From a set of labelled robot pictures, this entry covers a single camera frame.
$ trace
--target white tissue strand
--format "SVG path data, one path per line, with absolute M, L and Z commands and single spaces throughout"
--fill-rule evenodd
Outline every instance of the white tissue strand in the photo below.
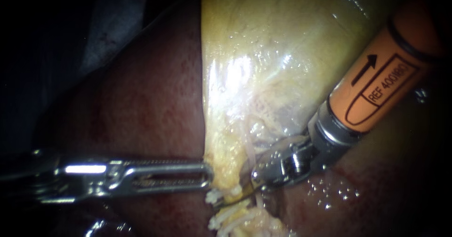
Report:
M 290 232 L 283 223 L 273 218 L 263 208 L 252 207 L 250 209 L 238 210 L 224 222 L 217 232 L 218 237 L 227 236 L 289 236 Z

